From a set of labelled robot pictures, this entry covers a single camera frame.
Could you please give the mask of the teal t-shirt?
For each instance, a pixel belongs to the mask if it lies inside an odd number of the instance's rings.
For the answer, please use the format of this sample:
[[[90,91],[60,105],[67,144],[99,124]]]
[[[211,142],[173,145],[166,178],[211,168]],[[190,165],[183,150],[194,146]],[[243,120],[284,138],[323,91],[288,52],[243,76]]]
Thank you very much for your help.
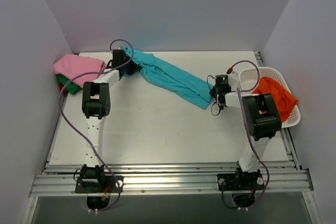
[[[140,67],[140,75],[150,84],[171,91],[182,99],[205,110],[212,97],[207,82],[154,54],[125,47],[127,55]]]

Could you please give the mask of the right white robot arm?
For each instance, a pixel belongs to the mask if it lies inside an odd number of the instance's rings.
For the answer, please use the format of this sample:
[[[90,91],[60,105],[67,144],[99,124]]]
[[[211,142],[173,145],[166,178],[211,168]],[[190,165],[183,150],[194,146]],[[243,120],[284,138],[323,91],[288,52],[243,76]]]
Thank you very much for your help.
[[[226,74],[217,75],[214,80],[215,85],[209,93],[216,99],[219,109],[237,108],[242,112],[248,143],[238,161],[240,171],[233,175],[233,182],[236,187],[244,189],[252,182],[250,173],[260,169],[260,160],[270,139],[281,130],[281,118],[272,94],[232,91]]]

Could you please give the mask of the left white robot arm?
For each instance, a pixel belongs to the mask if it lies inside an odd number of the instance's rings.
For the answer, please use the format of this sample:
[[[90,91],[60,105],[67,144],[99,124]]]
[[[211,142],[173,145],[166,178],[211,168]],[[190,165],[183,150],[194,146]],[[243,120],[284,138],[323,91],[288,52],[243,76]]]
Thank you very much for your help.
[[[110,54],[107,68],[95,80],[85,82],[82,93],[82,112],[86,118],[86,138],[89,141],[80,182],[87,183],[94,192],[102,191],[108,183],[101,156],[103,127],[111,111],[110,88],[138,67],[121,48],[110,51]]]

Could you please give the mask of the white plastic basket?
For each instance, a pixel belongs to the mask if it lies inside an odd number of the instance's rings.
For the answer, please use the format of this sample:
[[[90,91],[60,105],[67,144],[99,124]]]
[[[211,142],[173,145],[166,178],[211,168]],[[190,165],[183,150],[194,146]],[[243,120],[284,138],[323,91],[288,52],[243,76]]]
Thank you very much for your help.
[[[290,92],[290,89],[287,86],[285,79],[283,78],[282,74],[270,67],[260,67],[256,69],[247,69],[244,70],[239,74],[240,85],[243,90],[248,90],[250,93],[258,87],[259,81],[262,77],[270,77],[277,82],[279,82],[285,89]],[[285,121],[282,122],[283,128],[293,127],[300,122],[301,115],[296,105],[292,110],[290,117]]]

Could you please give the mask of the pink folded t-shirt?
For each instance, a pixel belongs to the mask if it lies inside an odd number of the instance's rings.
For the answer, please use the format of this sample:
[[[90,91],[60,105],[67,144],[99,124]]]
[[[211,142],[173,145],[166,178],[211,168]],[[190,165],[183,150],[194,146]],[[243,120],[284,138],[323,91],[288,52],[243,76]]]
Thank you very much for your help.
[[[83,57],[79,55],[66,54],[53,65],[54,74],[61,74],[69,80],[86,72],[95,72],[87,74],[74,80],[78,86],[83,86],[85,82],[92,82],[98,78],[99,72],[104,70],[106,64],[103,60]]]

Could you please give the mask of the green folded t-shirt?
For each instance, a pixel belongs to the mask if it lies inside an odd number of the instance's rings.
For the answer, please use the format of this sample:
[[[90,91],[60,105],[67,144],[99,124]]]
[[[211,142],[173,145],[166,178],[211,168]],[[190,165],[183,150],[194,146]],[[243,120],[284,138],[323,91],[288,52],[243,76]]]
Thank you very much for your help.
[[[69,79],[65,76],[63,76],[62,74],[57,74],[56,75],[56,79],[58,81],[58,83],[62,83],[63,85],[69,83],[66,85],[66,92],[70,93],[71,95],[77,94],[79,91],[82,90],[82,88],[80,86],[78,86],[77,84],[73,83],[73,82],[69,82]]]

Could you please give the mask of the red folded t-shirt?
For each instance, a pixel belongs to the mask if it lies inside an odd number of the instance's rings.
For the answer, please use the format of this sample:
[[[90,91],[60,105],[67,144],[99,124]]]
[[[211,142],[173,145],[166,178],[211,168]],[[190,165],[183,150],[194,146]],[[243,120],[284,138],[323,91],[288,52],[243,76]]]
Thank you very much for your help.
[[[60,82],[58,83],[58,86],[59,86],[59,91],[61,91],[63,89],[63,87],[64,87],[64,85],[62,83],[60,83]]]

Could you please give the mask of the orange t-shirt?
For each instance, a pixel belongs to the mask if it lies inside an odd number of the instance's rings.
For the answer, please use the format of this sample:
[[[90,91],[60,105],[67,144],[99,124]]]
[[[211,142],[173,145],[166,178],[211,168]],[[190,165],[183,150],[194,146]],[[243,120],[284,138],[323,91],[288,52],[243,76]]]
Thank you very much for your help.
[[[287,89],[279,82],[270,78],[262,77],[258,87],[253,91],[253,94],[271,93],[275,101],[281,121],[285,122],[298,103],[298,99],[294,97]]]

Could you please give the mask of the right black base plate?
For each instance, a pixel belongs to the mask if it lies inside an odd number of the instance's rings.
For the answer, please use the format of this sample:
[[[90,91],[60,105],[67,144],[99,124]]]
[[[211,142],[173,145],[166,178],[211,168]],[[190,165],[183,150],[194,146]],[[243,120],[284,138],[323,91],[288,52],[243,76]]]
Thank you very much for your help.
[[[262,175],[257,173],[217,174],[216,177],[218,189],[223,191],[253,191],[265,187]]]

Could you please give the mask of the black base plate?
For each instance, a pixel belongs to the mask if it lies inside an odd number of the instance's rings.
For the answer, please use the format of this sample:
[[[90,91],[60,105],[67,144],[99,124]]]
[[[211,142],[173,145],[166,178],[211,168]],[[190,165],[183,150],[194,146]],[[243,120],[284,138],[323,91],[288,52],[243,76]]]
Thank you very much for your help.
[[[77,178],[75,193],[77,194],[94,194],[94,193],[118,193],[123,191],[123,176],[117,176],[120,188],[112,176],[107,176],[104,182],[98,182],[97,179]]]
[[[218,189],[223,191],[253,191],[265,187],[262,175],[257,173],[217,174],[216,177]]]

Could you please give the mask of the aluminium rail frame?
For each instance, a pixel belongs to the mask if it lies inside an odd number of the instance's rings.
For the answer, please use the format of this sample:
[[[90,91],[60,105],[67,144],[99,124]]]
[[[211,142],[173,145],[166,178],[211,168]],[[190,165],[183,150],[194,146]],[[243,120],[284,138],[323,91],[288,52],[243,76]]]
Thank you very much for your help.
[[[257,62],[252,51],[151,52],[158,58],[200,78],[225,73],[235,61]],[[247,137],[240,107],[224,109],[219,116],[186,102],[167,90],[149,84],[139,73],[123,77],[111,87],[112,111],[106,119],[103,156],[110,168],[124,176],[124,197],[212,195],[219,193],[216,175],[233,173]],[[21,223],[33,223],[42,210],[43,197],[80,197],[71,174],[84,159],[84,140],[59,119],[45,166],[36,175]],[[251,210],[263,223],[276,223],[275,214],[299,216],[299,223],[322,223],[313,197],[309,171],[299,167],[288,130],[277,133],[265,152],[270,182]]]

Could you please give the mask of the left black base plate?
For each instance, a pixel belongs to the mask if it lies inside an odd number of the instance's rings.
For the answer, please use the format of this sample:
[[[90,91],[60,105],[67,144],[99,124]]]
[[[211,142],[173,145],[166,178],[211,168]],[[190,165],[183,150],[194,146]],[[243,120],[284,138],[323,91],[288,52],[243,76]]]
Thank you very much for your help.
[[[94,193],[118,193],[123,191],[123,176],[117,176],[120,188],[112,176],[107,176],[104,182],[98,182],[97,179],[77,178],[75,193],[77,194],[94,194]]]

